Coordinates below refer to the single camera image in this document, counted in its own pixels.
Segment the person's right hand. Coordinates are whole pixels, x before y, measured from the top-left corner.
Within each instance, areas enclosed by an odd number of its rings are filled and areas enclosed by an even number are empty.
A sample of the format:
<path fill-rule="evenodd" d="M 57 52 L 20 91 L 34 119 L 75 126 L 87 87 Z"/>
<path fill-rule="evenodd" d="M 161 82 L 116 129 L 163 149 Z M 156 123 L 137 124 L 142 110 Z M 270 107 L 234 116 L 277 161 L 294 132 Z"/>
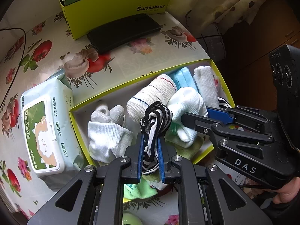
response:
<path fill-rule="evenodd" d="M 299 192 L 300 178 L 294 177 L 289 183 L 285 184 L 281 189 L 276 190 L 277 193 L 273 198 L 273 203 L 288 203 L 292 201 Z"/>

